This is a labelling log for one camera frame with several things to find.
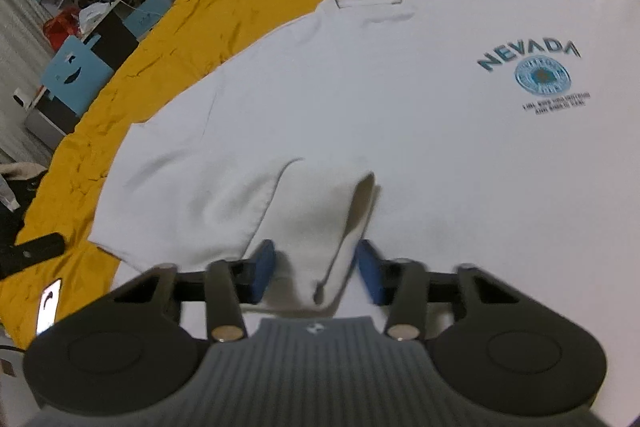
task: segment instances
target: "metal screw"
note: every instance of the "metal screw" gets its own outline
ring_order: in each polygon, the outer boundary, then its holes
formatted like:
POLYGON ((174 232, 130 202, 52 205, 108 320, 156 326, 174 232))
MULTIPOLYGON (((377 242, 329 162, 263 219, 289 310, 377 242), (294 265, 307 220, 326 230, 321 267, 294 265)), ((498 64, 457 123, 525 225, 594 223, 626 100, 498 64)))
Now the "metal screw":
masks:
POLYGON ((412 341, 420 336, 420 330, 411 324, 396 324, 386 334, 396 341, 412 341))
POLYGON ((244 337, 238 326, 218 326, 211 331, 211 336, 219 342, 235 342, 244 337))

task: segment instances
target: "red bag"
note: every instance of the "red bag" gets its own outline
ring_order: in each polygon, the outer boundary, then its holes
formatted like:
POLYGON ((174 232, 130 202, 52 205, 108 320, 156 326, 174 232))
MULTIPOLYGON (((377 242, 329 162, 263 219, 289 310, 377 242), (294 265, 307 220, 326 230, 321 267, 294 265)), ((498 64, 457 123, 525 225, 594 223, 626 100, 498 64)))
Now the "red bag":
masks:
POLYGON ((53 19, 45 22, 42 26, 44 36, 47 38, 55 52, 62 47, 62 44, 69 35, 79 35, 79 13, 80 9, 76 6, 65 8, 62 12, 53 17, 53 19))

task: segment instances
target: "black circular base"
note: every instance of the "black circular base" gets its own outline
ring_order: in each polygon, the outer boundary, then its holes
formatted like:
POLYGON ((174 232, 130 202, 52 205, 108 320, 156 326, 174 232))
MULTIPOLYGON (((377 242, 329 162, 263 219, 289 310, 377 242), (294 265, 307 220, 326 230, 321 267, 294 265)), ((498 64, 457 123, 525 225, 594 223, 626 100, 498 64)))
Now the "black circular base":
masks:
POLYGON ((482 305, 441 333, 430 351, 440 375, 460 394, 518 416, 587 404, 606 373, 600 344, 537 303, 482 305))
POLYGON ((196 342, 184 330, 131 304, 72 315, 33 341, 24 359, 31 389, 44 402, 91 416, 151 406, 197 366, 196 342))

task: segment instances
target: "circular emblem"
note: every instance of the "circular emblem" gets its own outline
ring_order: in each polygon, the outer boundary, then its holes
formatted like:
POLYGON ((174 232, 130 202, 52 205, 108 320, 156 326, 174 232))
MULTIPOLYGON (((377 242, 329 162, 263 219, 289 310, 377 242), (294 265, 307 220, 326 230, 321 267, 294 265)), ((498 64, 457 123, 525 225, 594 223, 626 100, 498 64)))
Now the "circular emblem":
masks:
POLYGON ((315 324, 308 325, 306 327, 306 331, 308 331, 312 335, 319 335, 320 333, 322 333, 324 331, 324 326, 322 324, 316 322, 315 324))
POLYGON ((521 60, 515 77, 524 89, 539 96, 553 96, 571 87, 571 78, 564 66, 544 55, 521 60))

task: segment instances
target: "curtain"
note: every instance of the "curtain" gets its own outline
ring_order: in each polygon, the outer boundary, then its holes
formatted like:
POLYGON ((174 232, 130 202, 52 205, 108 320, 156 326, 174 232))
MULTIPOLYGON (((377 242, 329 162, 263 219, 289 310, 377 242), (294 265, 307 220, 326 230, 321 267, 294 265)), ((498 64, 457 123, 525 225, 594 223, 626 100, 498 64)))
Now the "curtain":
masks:
POLYGON ((49 18, 34 0, 0 0, 0 159, 48 165, 49 149, 28 133, 16 89, 34 95, 53 56, 42 34, 49 18))

